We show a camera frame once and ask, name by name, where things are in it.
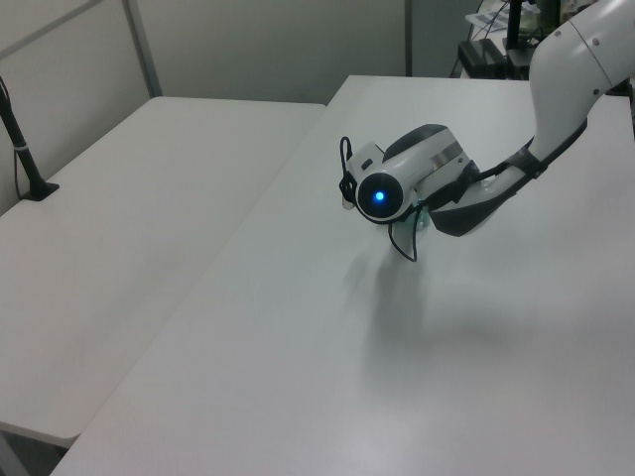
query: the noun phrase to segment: black pole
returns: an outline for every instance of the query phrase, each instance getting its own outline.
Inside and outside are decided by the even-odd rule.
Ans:
[[[0,117],[2,118],[4,127],[9,133],[14,151],[20,158],[22,167],[29,178],[29,192],[23,195],[22,198],[34,201],[44,200],[47,196],[60,188],[60,186],[55,183],[46,183],[42,176],[40,176],[40,172],[36,167],[36,163],[33,161],[33,156],[31,155],[31,151],[29,151],[27,142],[24,140],[20,126],[18,126],[16,116],[11,109],[11,98],[9,97],[9,91],[7,91],[2,77],[0,77]]]
[[[509,20],[507,21],[507,42],[505,50],[518,48],[518,31],[520,30],[520,14],[523,0],[511,0],[509,2]]]

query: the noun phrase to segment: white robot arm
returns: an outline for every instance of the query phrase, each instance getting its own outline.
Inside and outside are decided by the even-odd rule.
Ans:
[[[529,82],[536,134],[530,144],[481,173],[446,127],[424,126],[385,154],[369,145],[342,157],[344,202],[376,223],[425,208],[437,229],[462,236],[575,142],[597,99],[633,73],[635,0],[601,0],[561,25],[534,53]]]

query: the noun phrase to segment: black band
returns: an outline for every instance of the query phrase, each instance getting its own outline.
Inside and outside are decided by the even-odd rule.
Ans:
[[[547,169],[547,164],[536,159],[526,146],[523,146],[516,154],[504,160],[503,164],[520,169],[532,179],[537,179]]]

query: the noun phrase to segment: white table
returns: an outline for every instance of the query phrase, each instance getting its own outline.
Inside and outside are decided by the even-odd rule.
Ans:
[[[323,106],[154,99],[0,219],[0,429],[70,445]]]
[[[351,77],[55,476],[632,474],[628,113],[411,264],[341,208],[340,136],[446,124],[485,169],[528,83]]]

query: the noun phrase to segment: tabletop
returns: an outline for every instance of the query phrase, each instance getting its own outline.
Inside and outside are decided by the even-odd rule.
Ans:
[[[0,218],[0,429],[70,445],[323,106],[160,98]]]
[[[631,474],[627,100],[416,264],[341,207],[342,135],[445,124],[484,170],[533,121],[524,81],[349,78],[54,475]]]

